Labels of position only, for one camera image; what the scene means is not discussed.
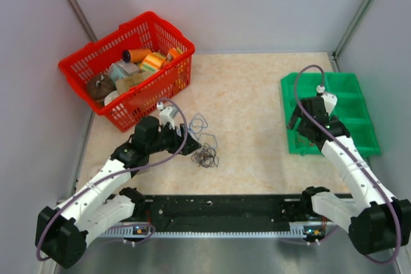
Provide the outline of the green compartment tray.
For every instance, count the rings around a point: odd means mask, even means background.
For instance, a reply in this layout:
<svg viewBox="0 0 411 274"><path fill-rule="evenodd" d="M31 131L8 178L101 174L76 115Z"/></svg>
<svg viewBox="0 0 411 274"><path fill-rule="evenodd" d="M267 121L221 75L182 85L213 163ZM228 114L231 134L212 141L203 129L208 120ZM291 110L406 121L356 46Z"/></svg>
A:
<svg viewBox="0 0 411 274"><path fill-rule="evenodd" d="M290 73L280 81L285 125L297 106L293 91L297 75L298 73ZM297 87L299 99L315 96L316 87L321 81L321 73L303 73ZM326 72L324 86L326 91L337 96L337 106L332 114L347 127L360 155L363 158L381 155L374 126L355 74ZM314 144L296 132L299 121L300 119L294 130L286 129L288 152L293 155L321 155Z"/></svg>

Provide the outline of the white round lid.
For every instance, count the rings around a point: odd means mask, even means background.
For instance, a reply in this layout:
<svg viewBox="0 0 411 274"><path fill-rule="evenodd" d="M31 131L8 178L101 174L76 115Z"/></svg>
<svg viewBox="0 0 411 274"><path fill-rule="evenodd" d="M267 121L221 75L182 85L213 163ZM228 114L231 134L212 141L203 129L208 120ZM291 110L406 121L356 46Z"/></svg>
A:
<svg viewBox="0 0 411 274"><path fill-rule="evenodd" d="M109 105L110 103L112 103L113 101L115 101L116 99L119 98L119 92L118 91L112 91L111 93L109 93L103 100L103 104L104 106Z"/></svg>

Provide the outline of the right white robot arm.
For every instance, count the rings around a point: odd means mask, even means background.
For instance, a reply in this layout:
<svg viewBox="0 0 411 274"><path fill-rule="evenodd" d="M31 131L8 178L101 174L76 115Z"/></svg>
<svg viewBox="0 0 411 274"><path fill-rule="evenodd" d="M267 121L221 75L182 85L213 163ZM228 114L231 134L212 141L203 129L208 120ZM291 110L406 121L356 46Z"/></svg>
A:
<svg viewBox="0 0 411 274"><path fill-rule="evenodd" d="M410 239L410 201L399 200L371 171L346 126L330 112L337 97L324 93L297 102L287 124L314 143L338 169L354 200L344 202L325 187L302 192L300 213L313 220L324 216L348 233L362 255L406 246Z"/></svg>

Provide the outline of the yellow striped sponge pack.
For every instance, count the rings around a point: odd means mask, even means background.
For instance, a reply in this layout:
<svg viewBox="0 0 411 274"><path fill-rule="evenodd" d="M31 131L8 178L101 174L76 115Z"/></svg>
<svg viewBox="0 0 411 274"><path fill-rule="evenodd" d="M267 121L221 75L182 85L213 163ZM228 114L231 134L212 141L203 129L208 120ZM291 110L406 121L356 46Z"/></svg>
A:
<svg viewBox="0 0 411 274"><path fill-rule="evenodd" d="M147 55L141 62L140 69L146 72L156 73L161 70L166 63L166 57L158 52Z"/></svg>

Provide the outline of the brown cardboard box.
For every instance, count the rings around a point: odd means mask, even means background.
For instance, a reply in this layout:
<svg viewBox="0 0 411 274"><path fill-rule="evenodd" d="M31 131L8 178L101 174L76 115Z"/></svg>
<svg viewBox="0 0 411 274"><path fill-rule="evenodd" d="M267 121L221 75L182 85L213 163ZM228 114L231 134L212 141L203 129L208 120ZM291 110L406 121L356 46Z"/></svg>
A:
<svg viewBox="0 0 411 274"><path fill-rule="evenodd" d="M141 73L135 73L131 76L119 79L116 81L116 89L119 95L128 92L132 87L138 86L140 83L151 77L153 73L143 71Z"/></svg>

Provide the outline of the brown round bun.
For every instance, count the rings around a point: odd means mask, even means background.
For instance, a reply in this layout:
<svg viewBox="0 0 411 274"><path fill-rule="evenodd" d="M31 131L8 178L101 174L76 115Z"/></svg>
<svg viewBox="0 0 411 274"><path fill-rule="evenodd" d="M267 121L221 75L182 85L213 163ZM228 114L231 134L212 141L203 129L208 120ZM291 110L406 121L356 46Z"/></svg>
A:
<svg viewBox="0 0 411 274"><path fill-rule="evenodd" d="M86 91L96 101L104 99L116 90L116 85L106 74L98 74L91 78L86 85Z"/></svg>

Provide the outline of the orange snack packet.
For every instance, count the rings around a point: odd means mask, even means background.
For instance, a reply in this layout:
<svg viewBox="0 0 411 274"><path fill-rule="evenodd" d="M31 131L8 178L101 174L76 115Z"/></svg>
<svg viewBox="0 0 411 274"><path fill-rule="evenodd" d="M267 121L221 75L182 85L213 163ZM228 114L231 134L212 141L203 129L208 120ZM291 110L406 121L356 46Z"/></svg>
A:
<svg viewBox="0 0 411 274"><path fill-rule="evenodd" d="M179 49L178 47L172 47L169 49L168 54L166 56L166 61L168 63L170 63L171 61L173 61L174 59L178 58L180 55L182 55L183 52L181 49Z"/></svg>

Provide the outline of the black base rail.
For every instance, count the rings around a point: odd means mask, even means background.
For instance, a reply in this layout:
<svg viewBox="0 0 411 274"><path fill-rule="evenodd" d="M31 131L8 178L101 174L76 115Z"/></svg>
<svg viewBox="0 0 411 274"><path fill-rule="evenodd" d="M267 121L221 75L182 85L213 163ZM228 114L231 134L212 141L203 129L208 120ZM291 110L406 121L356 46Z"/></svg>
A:
<svg viewBox="0 0 411 274"><path fill-rule="evenodd" d="M287 232L290 223L318 221L296 195L146 195L128 221L149 222L156 232Z"/></svg>

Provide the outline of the red plastic shopping basket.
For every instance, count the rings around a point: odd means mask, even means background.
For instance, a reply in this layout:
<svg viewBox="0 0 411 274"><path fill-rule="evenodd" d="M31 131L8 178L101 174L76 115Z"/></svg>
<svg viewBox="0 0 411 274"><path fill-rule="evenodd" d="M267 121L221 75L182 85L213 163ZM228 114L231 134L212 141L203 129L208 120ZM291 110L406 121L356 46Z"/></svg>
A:
<svg viewBox="0 0 411 274"><path fill-rule="evenodd" d="M106 74L110 65L121 59L124 50L150 48L167 53L172 47L179 48L183 54L108 105L97 102L87 92L87 82L99 73ZM148 11L61 60L58 67L79 98L125 132L153 112L161 98L172 98L190 84L194 52L195 45L180 30Z"/></svg>

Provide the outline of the pale blue box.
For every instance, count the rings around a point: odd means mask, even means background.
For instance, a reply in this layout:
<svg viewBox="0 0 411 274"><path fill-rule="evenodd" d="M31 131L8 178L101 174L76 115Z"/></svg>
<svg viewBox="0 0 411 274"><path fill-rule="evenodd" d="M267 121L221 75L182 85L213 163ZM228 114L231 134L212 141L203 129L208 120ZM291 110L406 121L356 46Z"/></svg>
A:
<svg viewBox="0 0 411 274"><path fill-rule="evenodd" d="M107 75L113 81L117 81L140 72L141 70L136 64L126 63L120 60L110 65Z"/></svg>

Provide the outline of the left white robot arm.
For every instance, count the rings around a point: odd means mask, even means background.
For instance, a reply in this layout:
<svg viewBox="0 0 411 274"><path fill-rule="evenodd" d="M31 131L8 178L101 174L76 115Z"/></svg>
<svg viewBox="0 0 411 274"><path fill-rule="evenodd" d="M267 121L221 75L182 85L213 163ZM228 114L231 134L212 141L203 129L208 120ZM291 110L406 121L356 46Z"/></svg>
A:
<svg viewBox="0 0 411 274"><path fill-rule="evenodd" d="M146 116L134 133L118 146L97 174L78 192L55 208L45 207L37 219L36 257L52 259L63 268L76 264L87 247L116 223L145 215L144 196L121 186L144 169L152 167L150 156L166 151L171 158L200 149L185 124L160 122Z"/></svg>

